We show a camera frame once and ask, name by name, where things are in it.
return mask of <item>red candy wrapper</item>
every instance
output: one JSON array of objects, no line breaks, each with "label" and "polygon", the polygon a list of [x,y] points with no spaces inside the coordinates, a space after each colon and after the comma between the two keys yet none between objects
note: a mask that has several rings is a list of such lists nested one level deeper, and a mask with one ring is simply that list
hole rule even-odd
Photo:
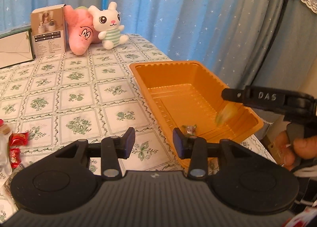
[{"label": "red candy wrapper", "polygon": [[19,148],[10,148],[10,163],[12,169],[17,168],[21,163]]},{"label": "red candy wrapper", "polygon": [[28,144],[29,133],[12,133],[9,137],[9,146],[26,146]]}]

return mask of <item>white rabbit plush toy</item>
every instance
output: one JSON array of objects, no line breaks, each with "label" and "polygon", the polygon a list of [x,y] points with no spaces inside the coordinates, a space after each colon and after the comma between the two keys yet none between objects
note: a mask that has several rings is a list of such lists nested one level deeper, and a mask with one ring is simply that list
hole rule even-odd
[{"label": "white rabbit plush toy", "polygon": [[107,10],[100,11],[96,6],[90,6],[88,11],[93,16],[95,30],[99,31],[98,38],[102,39],[105,49],[112,49],[129,40],[127,35],[121,35],[124,25],[120,25],[120,15],[116,11],[117,3],[111,2]]}]

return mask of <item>orange plastic tray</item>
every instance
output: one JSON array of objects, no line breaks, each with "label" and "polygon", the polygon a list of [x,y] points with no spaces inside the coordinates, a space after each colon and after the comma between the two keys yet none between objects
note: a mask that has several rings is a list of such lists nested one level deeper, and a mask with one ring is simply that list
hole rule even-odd
[{"label": "orange plastic tray", "polygon": [[[217,127],[217,112],[230,103],[221,97],[228,86],[197,61],[133,63],[130,68],[174,152],[175,127],[196,124],[196,135],[208,142],[228,138],[240,143],[263,126],[253,110],[235,103],[237,114]],[[188,168],[190,160],[179,162]]]}]

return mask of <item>checkered tablecloth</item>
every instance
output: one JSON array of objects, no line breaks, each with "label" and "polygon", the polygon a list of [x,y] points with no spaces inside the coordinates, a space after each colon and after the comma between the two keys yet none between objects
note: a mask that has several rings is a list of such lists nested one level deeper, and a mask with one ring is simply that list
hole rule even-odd
[{"label": "checkered tablecloth", "polygon": [[[91,46],[85,55],[71,51],[36,58],[0,70],[0,118],[16,133],[30,132],[21,147],[27,166],[79,138],[100,142],[110,135],[136,130],[130,158],[121,160],[123,170],[181,169],[165,141],[129,65],[133,62],[170,60],[143,37],[132,34],[130,43],[105,50]],[[272,159],[254,137],[242,143]],[[210,163],[210,172],[218,169]],[[100,159],[92,158],[90,170],[100,174]],[[1,185],[7,179],[0,169]],[[0,194],[0,222],[14,208]]]}]

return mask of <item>brown box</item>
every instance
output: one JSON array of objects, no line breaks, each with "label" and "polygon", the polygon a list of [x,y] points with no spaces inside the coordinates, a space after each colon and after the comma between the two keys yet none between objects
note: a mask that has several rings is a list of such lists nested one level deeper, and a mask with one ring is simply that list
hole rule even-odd
[{"label": "brown box", "polygon": [[64,4],[35,9],[31,13],[32,42],[35,56],[65,52]]}]

